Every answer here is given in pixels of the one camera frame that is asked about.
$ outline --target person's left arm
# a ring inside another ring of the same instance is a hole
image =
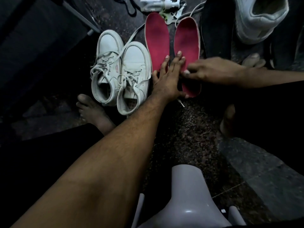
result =
[[[169,56],[159,78],[153,72],[146,102],[79,157],[13,227],[126,226],[162,112],[170,101],[186,97],[177,90],[184,57],[179,53],[166,72],[168,61]]]

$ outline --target white cable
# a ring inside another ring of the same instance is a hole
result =
[[[176,21],[175,21],[175,28],[177,28],[177,22],[178,22],[178,20],[179,20],[180,18],[184,18],[184,17],[186,17],[186,16],[188,16],[188,15],[191,17],[192,14],[198,13],[198,12],[201,11],[204,7],[199,8],[199,9],[197,9],[197,10],[195,10],[195,9],[196,9],[197,7],[199,7],[199,6],[203,5],[203,4],[205,4],[205,3],[206,3],[206,1],[204,1],[204,2],[202,2],[202,3],[200,3],[200,4],[198,4],[196,7],[194,7],[194,9],[193,9],[191,12],[182,14],[179,18],[177,18]]]

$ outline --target person's right hand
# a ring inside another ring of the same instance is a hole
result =
[[[240,71],[246,67],[233,61],[212,57],[199,59],[190,63],[187,70],[181,74],[183,78],[201,80],[215,84],[231,85],[235,84]]]

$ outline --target person's left hand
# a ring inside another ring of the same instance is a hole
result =
[[[176,57],[171,62],[168,72],[166,68],[168,67],[169,55],[166,56],[165,61],[162,63],[159,78],[157,77],[158,71],[155,70],[152,73],[153,79],[153,91],[152,95],[158,95],[163,98],[166,103],[169,103],[178,97],[188,98],[186,93],[179,91],[177,89],[177,83],[179,79],[181,66],[185,62],[185,57],[182,57],[181,51],[179,51]]]

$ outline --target white sneaker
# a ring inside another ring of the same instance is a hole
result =
[[[149,52],[143,44],[140,42],[128,44],[121,72],[117,109],[121,115],[129,115],[146,100],[148,94],[152,63]]]
[[[96,62],[91,69],[92,93],[102,105],[115,106],[118,96],[118,77],[121,72],[123,41],[113,30],[104,31],[97,42]]]
[[[252,45],[266,39],[286,17],[288,0],[235,0],[237,35]]]

